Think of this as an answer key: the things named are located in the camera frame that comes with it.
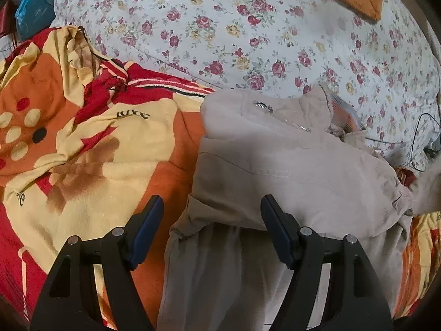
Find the orange red patterned blanket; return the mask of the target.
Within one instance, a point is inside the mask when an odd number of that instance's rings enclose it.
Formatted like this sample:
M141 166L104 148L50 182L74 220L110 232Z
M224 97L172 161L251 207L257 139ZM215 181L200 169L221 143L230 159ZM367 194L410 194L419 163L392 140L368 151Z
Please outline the orange red patterned blanket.
M74 26L48 28L1 62L1 295L33 316L70 235L121 226L158 194L165 212L134 272L157 327L170 229L188 202L204 99L221 90L96 52ZM440 265L440 213L413 216L395 317L410 314Z

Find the beige jacket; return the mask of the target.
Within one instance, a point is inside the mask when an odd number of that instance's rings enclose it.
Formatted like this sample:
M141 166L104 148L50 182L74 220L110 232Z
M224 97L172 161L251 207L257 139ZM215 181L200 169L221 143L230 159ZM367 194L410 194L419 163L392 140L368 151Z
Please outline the beige jacket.
M411 220L440 208L440 164L404 186L363 135L338 137L332 98L317 84L293 99L239 90L204 99L191 193L165 252L159 330L262 330L274 320L292 272L261 217L267 194L319 235L355 235L396 307Z

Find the white floral quilt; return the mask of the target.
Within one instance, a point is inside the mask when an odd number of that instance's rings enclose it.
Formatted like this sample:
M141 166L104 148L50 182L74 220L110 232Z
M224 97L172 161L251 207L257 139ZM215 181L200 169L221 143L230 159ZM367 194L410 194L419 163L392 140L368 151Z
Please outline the white floral quilt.
M425 170L440 134L439 51L401 0L383 0L378 22L336 0L55 0L54 25L213 88L289 98L325 82L395 166Z

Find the blue plastic bag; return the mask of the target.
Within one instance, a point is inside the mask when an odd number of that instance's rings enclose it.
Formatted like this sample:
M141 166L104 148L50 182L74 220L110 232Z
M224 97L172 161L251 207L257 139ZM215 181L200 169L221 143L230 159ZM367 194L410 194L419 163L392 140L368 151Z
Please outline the blue plastic bag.
M51 25L55 18L54 0L21 0L15 12L21 40L28 40Z

